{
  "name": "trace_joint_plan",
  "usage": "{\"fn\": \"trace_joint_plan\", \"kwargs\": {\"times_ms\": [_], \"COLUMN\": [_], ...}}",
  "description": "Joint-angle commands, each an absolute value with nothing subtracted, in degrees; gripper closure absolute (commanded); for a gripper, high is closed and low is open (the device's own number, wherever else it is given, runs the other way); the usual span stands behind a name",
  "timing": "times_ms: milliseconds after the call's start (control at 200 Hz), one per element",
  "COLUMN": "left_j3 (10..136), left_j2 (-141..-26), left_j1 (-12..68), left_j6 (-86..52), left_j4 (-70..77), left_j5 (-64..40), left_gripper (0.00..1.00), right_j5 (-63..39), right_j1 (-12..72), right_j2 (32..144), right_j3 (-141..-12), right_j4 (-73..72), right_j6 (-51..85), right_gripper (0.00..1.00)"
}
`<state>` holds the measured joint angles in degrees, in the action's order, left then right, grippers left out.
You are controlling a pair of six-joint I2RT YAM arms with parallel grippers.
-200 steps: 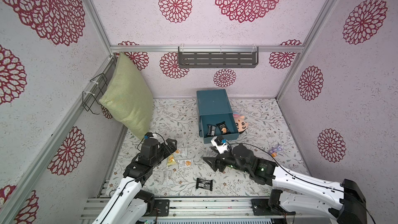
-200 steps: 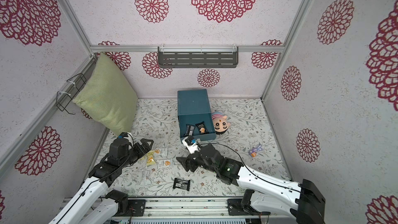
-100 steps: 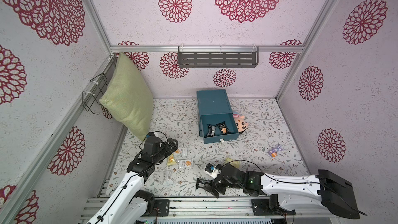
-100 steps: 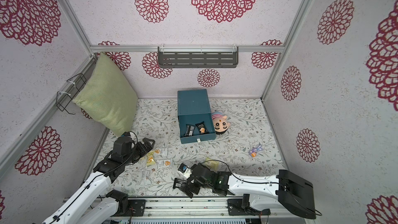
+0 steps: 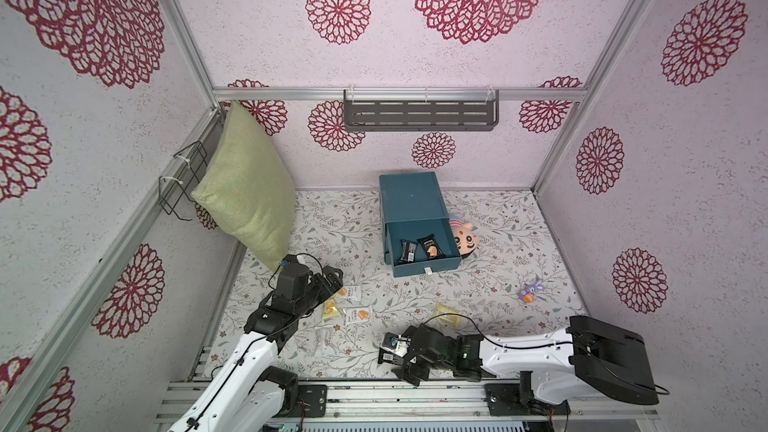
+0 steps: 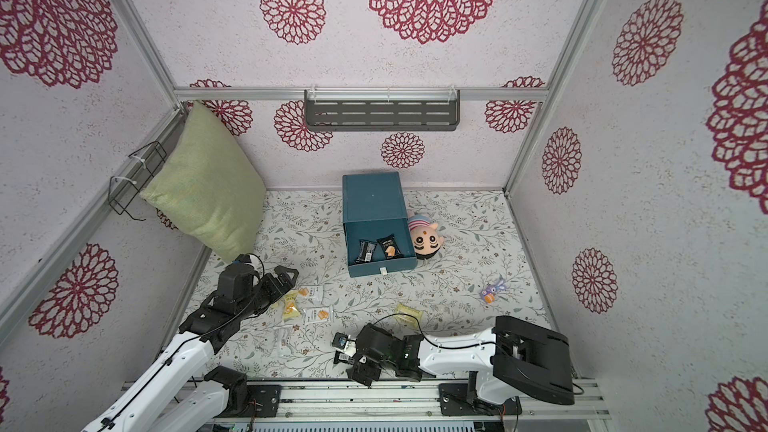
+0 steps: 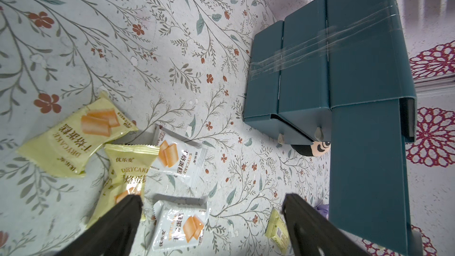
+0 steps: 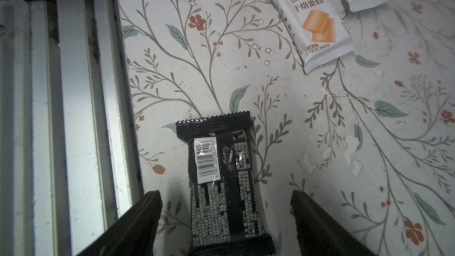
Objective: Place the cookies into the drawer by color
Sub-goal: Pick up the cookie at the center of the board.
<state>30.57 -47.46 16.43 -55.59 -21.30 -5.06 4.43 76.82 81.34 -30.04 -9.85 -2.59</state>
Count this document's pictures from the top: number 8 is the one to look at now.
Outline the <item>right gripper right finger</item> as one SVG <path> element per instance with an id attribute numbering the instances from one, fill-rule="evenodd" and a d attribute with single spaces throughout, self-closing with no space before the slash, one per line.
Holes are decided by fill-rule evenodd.
<path id="1" fill-rule="evenodd" d="M 295 190 L 290 202 L 303 256 L 372 256 L 360 241 L 305 192 Z"/>

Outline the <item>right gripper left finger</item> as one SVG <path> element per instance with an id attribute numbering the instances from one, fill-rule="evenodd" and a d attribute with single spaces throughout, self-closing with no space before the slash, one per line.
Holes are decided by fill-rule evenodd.
<path id="1" fill-rule="evenodd" d="M 159 191 L 147 192 L 81 256 L 152 256 L 162 212 Z"/>

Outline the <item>black cookie packet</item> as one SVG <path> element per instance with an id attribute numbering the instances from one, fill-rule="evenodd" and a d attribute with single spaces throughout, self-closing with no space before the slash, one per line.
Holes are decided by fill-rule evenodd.
<path id="1" fill-rule="evenodd" d="M 255 197 L 247 111 L 176 122 L 188 144 L 190 256 L 273 256 Z"/>

